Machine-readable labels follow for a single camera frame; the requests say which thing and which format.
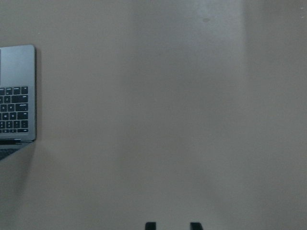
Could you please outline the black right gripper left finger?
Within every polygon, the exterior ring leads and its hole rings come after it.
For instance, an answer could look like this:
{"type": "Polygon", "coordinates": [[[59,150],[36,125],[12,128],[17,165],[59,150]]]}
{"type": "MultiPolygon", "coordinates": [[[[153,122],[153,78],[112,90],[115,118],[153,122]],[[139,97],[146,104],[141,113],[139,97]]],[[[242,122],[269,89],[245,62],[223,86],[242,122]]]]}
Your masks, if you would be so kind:
{"type": "Polygon", "coordinates": [[[146,222],[145,230],[156,230],[156,222],[146,222]]]}

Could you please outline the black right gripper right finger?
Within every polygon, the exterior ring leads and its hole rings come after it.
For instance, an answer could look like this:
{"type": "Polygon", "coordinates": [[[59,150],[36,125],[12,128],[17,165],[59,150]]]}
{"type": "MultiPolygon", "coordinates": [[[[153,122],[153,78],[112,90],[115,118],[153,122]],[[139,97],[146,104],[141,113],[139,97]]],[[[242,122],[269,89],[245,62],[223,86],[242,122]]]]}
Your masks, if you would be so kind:
{"type": "Polygon", "coordinates": [[[200,222],[191,222],[190,230],[203,230],[202,224],[200,222]]]}

